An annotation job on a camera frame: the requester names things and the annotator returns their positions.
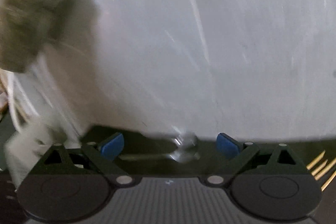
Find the blue gripper pad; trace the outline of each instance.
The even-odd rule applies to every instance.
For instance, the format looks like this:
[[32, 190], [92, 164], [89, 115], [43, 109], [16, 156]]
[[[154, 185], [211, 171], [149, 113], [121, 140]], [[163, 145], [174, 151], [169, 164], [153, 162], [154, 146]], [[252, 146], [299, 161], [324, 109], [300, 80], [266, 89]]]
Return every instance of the blue gripper pad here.
[[114, 160], [124, 149], [124, 136], [121, 133], [116, 133], [112, 137], [106, 139], [100, 145], [101, 155], [108, 159]]
[[232, 159], [240, 154], [242, 149], [241, 145], [226, 135], [225, 133], [219, 133], [216, 140], [216, 147], [219, 152], [221, 152], [228, 159]]

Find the yellow stick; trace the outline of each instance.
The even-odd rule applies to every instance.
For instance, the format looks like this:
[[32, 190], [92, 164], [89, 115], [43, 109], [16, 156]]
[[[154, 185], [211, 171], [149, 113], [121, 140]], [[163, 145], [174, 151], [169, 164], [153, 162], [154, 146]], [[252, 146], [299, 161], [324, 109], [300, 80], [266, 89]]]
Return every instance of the yellow stick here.
[[318, 155], [315, 159], [313, 159], [313, 161], [307, 165], [307, 169], [308, 170], [312, 169], [320, 160], [322, 160], [325, 152], [326, 151], [324, 150], [320, 155]]
[[321, 187], [321, 190], [323, 191], [329, 184], [332, 182], [332, 180], [336, 177], [336, 171], [331, 175], [331, 177], [323, 184]]
[[326, 167], [322, 169], [321, 172], [319, 172], [316, 176], [315, 179], [319, 180], [321, 177], [323, 177], [334, 165], [336, 164], [336, 158], [333, 159], [331, 163], [329, 163]]
[[325, 160], [321, 165], [319, 165], [311, 174], [314, 176], [316, 175], [319, 171], [322, 170], [323, 167], [327, 165], [328, 160]]

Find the wooden skewer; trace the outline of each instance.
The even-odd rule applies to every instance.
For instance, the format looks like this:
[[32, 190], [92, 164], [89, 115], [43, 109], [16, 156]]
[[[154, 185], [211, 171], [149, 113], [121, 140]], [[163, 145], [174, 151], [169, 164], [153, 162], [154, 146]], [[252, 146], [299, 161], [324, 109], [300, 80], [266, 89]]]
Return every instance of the wooden skewer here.
[[322, 170], [323, 167], [327, 165], [328, 160], [325, 160], [322, 164], [320, 164], [311, 174], [314, 176], [316, 175], [319, 171]]
[[320, 160], [322, 160], [325, 152], [326, 151], [324, 150], [320, 155], [318, 155], [315, 159], [313, 159], [313, 161], [307, 165], [307, 169], [308, 170], [312, 169]]
[[331, 177], [323, 184], [321, 187], [321, 190], [323, 191], [329, 184], [332, 182], [332, 180], [336, 177], [336, 171], [331, 175]]
[[316, 176], [315, 179], [319, 180], [321, 177], [323, 177], [334, 165], [336, 164], [336, 158], [333, 159], [332, 162], [330, 162], [326, 167], [322, 169], [321, 172], [319, 172]]

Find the blurry green object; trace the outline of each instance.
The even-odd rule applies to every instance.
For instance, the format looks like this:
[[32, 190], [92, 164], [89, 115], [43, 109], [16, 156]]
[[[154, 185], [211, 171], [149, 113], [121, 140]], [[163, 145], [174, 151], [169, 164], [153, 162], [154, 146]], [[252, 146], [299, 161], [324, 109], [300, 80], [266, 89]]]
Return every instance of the blurry green object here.
[[0, 0], [0, 68], [24, 72], [43, 43], [59, 38], [60, 24], [67, 15], [60, 12], [64, 2], [67, 0]]

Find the circular black cover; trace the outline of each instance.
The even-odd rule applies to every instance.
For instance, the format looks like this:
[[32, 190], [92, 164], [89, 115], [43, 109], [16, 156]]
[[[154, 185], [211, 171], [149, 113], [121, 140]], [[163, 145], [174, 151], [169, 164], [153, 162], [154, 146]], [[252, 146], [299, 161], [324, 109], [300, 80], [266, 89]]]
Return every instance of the circular black cover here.
[[231, 194], [249, 213], [269, 220], [291, 221], [306, 217], [318, 206], [322, 193], [310, 174], [262, 174], [249, 170], [234, 179]]
[[110, 187], [101, 175], [28, 175], [17, 191], [24, 210], [41, 222], [70, 223], [103, 207]]

